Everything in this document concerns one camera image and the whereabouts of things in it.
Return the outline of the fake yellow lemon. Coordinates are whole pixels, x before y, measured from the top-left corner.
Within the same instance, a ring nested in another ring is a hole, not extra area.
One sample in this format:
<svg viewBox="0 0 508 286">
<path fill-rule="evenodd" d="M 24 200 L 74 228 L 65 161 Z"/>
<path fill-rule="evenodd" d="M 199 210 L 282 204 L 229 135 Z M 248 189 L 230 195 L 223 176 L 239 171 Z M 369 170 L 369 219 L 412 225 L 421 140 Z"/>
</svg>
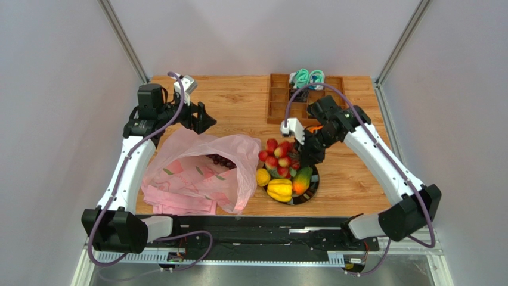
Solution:
<svg viewBox="0 0 508 286">
<path fill-rule="evenodd" d="M 259 187 L 265 187 L 271 180 L 271 175 L 266 169 L 258 169 L 256 171 L 256 182 Z"/>
</svg>

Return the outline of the fake yellow bell pepper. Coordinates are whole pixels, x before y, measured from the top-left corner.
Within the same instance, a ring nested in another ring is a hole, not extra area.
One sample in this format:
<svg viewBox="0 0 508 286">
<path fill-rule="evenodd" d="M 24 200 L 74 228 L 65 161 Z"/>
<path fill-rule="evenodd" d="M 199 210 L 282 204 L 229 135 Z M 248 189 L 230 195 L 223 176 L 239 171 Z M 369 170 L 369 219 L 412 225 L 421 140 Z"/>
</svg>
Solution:
<svg viewBox="0 0 508 286">
<path fill-rule="evenodd" d="M 293 186 L 289 179 L 273 179 L 267 185 L 267 194 L 282 203 L 288 203 L 293 198 Z"/>
</svg>

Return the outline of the fake green orange mango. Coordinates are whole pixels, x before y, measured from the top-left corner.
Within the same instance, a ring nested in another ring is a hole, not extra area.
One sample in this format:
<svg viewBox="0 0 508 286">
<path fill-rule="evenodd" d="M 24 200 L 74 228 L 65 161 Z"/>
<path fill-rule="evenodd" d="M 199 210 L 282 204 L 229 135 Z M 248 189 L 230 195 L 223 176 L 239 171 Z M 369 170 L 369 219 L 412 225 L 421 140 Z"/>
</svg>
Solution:
<svg viewBox="0 0 508 286">
<path fill-rule="evenodd" d="M 302 167 L 292 179 L 293 193 L 295 195 L 302 195 L 305 193 L 311 183 L 313 169 L 312 167 Z"/>
</svg>

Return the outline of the pink plastic bag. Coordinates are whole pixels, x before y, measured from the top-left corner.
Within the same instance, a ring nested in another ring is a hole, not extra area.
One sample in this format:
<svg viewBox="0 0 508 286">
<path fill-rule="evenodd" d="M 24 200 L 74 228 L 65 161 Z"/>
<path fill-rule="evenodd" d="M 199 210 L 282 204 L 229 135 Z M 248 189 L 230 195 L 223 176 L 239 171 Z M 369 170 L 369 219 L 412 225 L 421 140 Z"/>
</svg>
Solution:
<svg viewBox="0 0 508 286">
<path fill-rule="evenodd" d="M 240 214 L 257 189 L 259 139 L 246 135 L 217 137 L 180 128 L 159 147 L 145 171 L 141 188 L 216 201 L 217 207 Z M 235 169 L 215 165 L 206 157 L 219 154 Z"/>
</svg>

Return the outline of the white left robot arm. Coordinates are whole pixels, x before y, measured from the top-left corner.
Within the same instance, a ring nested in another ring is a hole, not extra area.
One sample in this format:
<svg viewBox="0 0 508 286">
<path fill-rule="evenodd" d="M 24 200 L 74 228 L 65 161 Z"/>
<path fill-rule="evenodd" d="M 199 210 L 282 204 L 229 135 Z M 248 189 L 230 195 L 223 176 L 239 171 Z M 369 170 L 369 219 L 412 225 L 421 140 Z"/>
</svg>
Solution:
<svg viewBox="0 0 508 286">
<path fill-rule="evenodd" d="M 140 219 L 135 215 L 135 205 L 145 170 L 165 129 L 181 124 L 201 134 L 216 124 L 202 102 L 190 101 L 196 88 L 197 83 L 189 77 L 176 82 L 172 94 L 155 83 L 138 88 L 138 104 L 124 125 L 122 150 L 113 177 L 97 206 L 82 214 L 89 253 L 139 254 L 148 243 L 170 236 L 171 217 Z"/>
</svg>

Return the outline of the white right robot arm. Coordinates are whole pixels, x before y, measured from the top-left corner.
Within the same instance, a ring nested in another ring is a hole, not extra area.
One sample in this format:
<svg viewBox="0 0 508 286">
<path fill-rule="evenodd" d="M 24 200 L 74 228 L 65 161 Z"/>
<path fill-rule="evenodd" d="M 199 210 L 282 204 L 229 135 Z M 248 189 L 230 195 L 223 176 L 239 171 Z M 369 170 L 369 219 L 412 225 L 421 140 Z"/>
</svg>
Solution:
<svg viewBox="0 0 508 286">
<path fill-rule="evenodd" d="M 426 226 L 430 234 L 426 246 L 434 247 L 432 221 L 441 201 L 441 190 L 435 184 L 424 184 L 402 164 L 361 107 L 350 104 L 342 108 L 327 95 L 310 104 L 307 112 L 318 120 L 319 130 L 305 129 L 297 118 L 285 119 L 280 128 L 283 134 L 295 136 L 301 166 L 322 163 L 327 148 L 344 143 L 373 174 L 391 205 L 375 214 L 350 218 L 341 227 L 346 234 L 354 240 L 384 236 L 401 241 L 412 238 L 414 232 Z"/>
</svg>

